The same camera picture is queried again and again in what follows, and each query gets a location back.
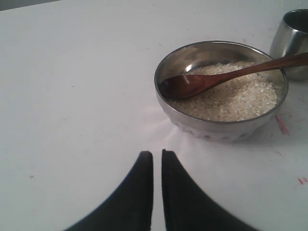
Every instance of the metal bowl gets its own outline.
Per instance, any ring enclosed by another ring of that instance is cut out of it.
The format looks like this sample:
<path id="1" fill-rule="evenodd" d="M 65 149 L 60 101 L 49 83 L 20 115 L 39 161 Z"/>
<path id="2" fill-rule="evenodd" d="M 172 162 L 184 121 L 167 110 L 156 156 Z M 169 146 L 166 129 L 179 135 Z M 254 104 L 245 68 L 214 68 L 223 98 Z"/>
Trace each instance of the metal bowl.
<path id="1" fill-rule="evenodd" d="M 258 117 L 234 122 L 203 120 L 182 113 L 168 103 L 158 85 L 169 77 L 201 66 L 237 62 L 249 65 L 248 63 L 260 64 L 269 60 L 272 58 L 264 52 L 240 43 L 205 41 L 189 44 L 171 52 L 158 65 L 154 77 L 156 96 L 171 122 L 194 137 L 207 141 L 243 140 L 277 115 L 288 93 L 288 81 L 283 70 L 262 72 L 262 76 L 273 83 L 278 97 L 276 106 Z"/>

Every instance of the stainless steel cup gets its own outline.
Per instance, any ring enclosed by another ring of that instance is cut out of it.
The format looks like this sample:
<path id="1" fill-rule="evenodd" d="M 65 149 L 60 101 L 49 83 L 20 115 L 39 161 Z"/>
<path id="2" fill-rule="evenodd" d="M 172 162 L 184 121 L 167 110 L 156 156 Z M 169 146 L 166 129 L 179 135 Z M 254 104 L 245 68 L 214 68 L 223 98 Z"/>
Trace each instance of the stainless steel cup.
<path id="1" fill-rule="evenodd" d="M 278 27 L 269 54 L 277 59 L 304 52 L 308 52 L 308 9 L 290 11 Z M 285 72 L 292 80 L 308 79 L 308 66 L 286 68 Z"/>

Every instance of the black curved edge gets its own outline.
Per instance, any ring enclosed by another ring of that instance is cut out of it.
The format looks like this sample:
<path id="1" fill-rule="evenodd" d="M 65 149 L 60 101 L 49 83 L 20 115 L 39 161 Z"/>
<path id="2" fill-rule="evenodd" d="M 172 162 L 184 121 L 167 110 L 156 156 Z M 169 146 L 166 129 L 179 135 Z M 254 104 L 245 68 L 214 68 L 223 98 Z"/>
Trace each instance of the black curved edge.
<path id="1" fill-rule="evenodd" d="M 257 231 L 209 198 L 173 151 L 162 151 L 162 193 L 167 231 Z"/>
<path id="2" fill-rule="evenodd" d="M 153 209 L 153 156 L 141 152 L 118 188 L 66 231 L 149 231 Z"/>

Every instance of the wooden spoon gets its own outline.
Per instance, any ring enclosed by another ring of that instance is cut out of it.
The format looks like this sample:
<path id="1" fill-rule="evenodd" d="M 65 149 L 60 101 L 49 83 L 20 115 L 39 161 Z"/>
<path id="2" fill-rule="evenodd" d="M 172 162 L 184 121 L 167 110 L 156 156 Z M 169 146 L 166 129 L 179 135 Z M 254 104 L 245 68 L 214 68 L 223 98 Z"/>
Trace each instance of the wooden spoon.
<path id="1" fill-rule="evenodd" d="M 308 65 L 308 52 L 268 61 L 237 71 L 218 75 L 180 75 L 164 80 L 160 85 L 160 92 L 172 99 L 183 99 L 200 94 L 231 79 L 252 73 L 270 71 L 287 67 Z"/>

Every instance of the white table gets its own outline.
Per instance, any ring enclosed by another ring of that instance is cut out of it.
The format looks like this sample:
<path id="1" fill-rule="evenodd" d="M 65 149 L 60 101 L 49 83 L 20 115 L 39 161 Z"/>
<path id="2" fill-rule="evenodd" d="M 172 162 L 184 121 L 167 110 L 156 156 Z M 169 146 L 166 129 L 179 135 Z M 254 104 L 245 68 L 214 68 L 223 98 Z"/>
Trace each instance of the white table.
<path id="1" fill-rule="evenodd" d="M 139 151 L 154 155 L 153 231 L 164 230 L 161 150 L 200 187 L 264 231 L 308 230 L 308 84 L 252 139 L 181 133 L 155 98 L 172 50 L 229 40 L 269 51 L 292 0 L 62 0 L 0 12 L 0 230 L 56 231 L 103 202 Z"/>

